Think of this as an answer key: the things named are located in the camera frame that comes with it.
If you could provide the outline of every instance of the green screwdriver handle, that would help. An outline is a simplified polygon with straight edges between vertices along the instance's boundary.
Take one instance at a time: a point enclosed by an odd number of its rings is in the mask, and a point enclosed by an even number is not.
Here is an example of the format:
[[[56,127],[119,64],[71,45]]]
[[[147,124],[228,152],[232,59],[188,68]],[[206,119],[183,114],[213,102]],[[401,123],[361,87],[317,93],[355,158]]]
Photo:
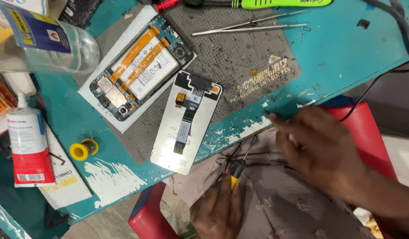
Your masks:
[[[334,0],[233,0],[232,8],[260,9],[278,6],[321,7]]]

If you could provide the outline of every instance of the glue tube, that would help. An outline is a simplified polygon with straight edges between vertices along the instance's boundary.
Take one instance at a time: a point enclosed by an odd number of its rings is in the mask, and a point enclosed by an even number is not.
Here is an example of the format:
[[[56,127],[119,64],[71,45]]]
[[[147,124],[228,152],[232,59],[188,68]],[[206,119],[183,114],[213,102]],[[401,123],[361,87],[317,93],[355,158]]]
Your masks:
[[[6,113],[14,162],[15,187],[54,186],[42,113],[18,93],[18,107]]]

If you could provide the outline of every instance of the screwdriver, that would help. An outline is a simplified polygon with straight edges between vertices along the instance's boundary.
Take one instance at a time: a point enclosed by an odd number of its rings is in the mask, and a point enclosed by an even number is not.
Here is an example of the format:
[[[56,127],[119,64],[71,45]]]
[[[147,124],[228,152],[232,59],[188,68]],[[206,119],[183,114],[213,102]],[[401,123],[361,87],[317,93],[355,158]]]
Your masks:
[[[243,170],[247,167],[246,157],[247,157],[247,155],[249,154],[250,149],[251,149],[251,148],[253,147],[253,145],[255,144],[256,139],[258,138],[258,134],[259,134],[259,133],[257,133],[257,134],[253,137],[252,141],[250,142],[249,149],[246,151],[246,154],[244,155],[243,160],[235,160],[235,161],[234,161],[235,167],[234,167],[234,169],[232,170],[232,173],[231,173],[231,189],[234,188],[234,185],[235,185],[235,183],[237,182],[238,178],[240,177],[241,173],[242,173]]]

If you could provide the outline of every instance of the orange flex cable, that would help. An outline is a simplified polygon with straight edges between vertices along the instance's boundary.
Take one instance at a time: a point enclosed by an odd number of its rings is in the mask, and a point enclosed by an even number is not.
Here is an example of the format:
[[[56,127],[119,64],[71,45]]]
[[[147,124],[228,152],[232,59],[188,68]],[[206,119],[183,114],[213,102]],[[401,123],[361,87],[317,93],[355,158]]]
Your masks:
[[[113,74],[110,77],[110,80],[113,83],[116,83],[117,79],[120,78],[120,76],[125,72],[127,66],[135,59],[135,56],[138,55],[139,51],[153,39],[157,34],[159,34],[160,31],[157,29],[156,26],[153,26],[150,30],[148,30],[131,48],[131,50],[128,52],[128,54],[123,58],[122,62],[120,62],[120,65],[117,67],[117,69],[113,72]]]
[[[141,75],[141,73],[147,68],[151,62],[154,60],[158,54],[163,51],[170,43],[165,39],[162,38],[159,43],[157,43],[151,51],[142,59],[142,61],[136,66],[135,70],[130,74],[130,76],[123,82],[121,86],[119,86],[119,90],[122,93],[125,93],[126,90],[131,86],[131,84],[136,81],[136,79]]]

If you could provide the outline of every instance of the solder wire spool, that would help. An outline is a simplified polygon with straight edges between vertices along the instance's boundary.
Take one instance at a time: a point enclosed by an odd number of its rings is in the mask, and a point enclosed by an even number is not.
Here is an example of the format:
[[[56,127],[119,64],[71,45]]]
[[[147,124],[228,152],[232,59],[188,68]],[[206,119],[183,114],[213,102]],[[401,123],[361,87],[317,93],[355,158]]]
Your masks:
[[[70,155],[78,161],[88,158],[98,152],[98,144],[93,139],[84,139],[82,143],[74,143],[70,146]]]

